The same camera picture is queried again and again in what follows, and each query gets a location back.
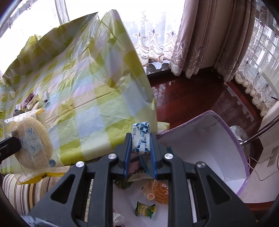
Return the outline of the round pale cake packet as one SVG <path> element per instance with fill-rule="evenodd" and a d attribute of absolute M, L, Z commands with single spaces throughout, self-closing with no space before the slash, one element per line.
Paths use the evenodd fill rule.
<path fill-rule="evenodd" d="M 19 184 L 35 184 L 68 171 L 53 150 L 43 108 L 5 119 L 4 135 L 6 139 L 19 139 L 21 144 L 21 149 L 9 158 L 10 170 Z"/>

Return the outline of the blue white candy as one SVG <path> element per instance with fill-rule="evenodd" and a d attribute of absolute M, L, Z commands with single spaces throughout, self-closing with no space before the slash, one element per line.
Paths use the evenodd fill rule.
<path fill-rule="evenodd" d="M 145 155 L 150 152 L 150 124 L 138 122 L 132 125 L 132 152 Z"/>

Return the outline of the orange snack packet in box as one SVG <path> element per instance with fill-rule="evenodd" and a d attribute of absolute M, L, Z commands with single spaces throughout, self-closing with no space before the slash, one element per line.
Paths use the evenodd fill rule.
<path fill-rule="evenodd" d="M 150 201 L 155 201 L 159 204 L 168 205 L 169 188 L 164 182 L 150 180 L 142 187 L 143 195 Z"/>

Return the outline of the green pea snack packet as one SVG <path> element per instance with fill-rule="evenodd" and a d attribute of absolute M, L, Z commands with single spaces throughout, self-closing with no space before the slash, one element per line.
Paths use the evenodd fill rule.
<path fill-rule="evenodd" d="M 122 190 L 128 189 L 131 186 L 131 183 L 128 182 L 127 179 L 115 180 L 114 184 Z"/>

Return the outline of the small green candy packet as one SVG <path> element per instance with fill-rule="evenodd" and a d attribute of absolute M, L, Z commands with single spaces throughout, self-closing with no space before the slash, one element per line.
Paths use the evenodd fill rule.
<path fill-rule="evenodd" d="M 143 203 L 137 202 L 137 206 L 135 208 L 135 215 L 139 216 L 145 216 L 145 217 L 149 217 L 150 219 L 152 219 L 156 213 L 156 205 L 145 205 Z"/>

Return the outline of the striped sofa cushion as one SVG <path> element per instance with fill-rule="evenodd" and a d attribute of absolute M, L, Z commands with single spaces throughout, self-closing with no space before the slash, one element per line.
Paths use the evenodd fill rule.
<path fill-rule="evenodd" d="M 2 188 L 15 211 L 19 215 L 27 215 L 59 180 L 59 176 L 47 176 L 35 184 L 19 184 L 14 174 L 7 174 L 3 178 Z"/>

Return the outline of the pink wrapped snack bar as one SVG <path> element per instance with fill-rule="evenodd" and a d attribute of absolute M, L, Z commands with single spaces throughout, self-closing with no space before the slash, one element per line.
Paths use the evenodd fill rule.
<path fill-rule="evenodd" d="M 23 103 L 23 108 L 26 108 L 28 103 L 34 98 L 34 93 L 30 93 Z"/>

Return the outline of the small grey wrapped bar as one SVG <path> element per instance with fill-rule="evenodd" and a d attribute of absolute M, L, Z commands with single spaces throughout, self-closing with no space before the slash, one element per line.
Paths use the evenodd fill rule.
<path fill-rule="evenodd" d="M 48 93 L 48 91 L 44 91 L 44 93 L 43 93 L 43 101 L 45 103 L 49 102 L 49 93 Z"/>

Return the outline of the white purple-rimmed storage box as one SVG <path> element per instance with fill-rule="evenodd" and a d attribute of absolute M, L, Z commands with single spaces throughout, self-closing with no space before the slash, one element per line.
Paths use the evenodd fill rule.
<path fill-rule="evenodd" d="M 229 126 L 214 111 L 158 135 L 157 140 L 184 162 L 206 163 L 237 196 L 247 185 L 250 174 L 244 152 Z M 149 206 L 155 203 L 143 194 L 148 182 L 150 179 L 142 177 L 125 190 L 114 186 L 113 208 L 124 216 L 124 226 L 167 226 L 167 205 L 157 203 L 153 218 L 135 215 L 138 202 Z"/>

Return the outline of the chrome chair leg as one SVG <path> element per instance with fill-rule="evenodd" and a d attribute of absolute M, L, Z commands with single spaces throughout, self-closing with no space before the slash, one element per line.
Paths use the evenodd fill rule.
<path fill-rule="evenodd" d="M 237 141 L 240 144 L 240 147 L 243 151 L 248 150 L 250 151 L 250 143 L 254 140 L 258 139 L 265 133 L 269 132 L 273 127 L 278 124 L 278 116 L 275 117 L 271 122 L 265 125 L 263 128 L 259 129 L 254 135 L 248 136 L 244 129 L 242 129 L 238 125 L 233 125 L 230 127 L 231 131 L 233 132 L 234 136 L 236 137 Z"/>

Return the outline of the green checkered plastic tablecloth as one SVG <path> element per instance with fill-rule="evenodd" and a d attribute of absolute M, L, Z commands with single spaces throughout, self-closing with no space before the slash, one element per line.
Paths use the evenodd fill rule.
<path fill-rule="evenodd" d="M 113 151 L 137 122 L 157 120 L 148 77 L 115 10 L 90 14 L 31 36 L 1 77 L 1 121 L 30 93 L 48 93 L 43 117 L 58 163 L 89 161 Z"/>

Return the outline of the pink patterned curtain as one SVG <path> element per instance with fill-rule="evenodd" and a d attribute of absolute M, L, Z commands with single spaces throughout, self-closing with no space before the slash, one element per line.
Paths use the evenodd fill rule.
<path fill-rule="evenodd" d="M 190 78 L 213 67 L 230 82 L 248 49 L 255 16 L 255 1 L 185 1 L 171 72 Z"/>

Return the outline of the white lace sheer curtain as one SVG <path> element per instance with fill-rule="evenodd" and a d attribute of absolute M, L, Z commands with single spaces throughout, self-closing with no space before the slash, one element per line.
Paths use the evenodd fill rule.
<path fill-rule="evenodd" d="M 185 1 L 135 1 L 126 28 L 142 66 L 170 60 Z"/>

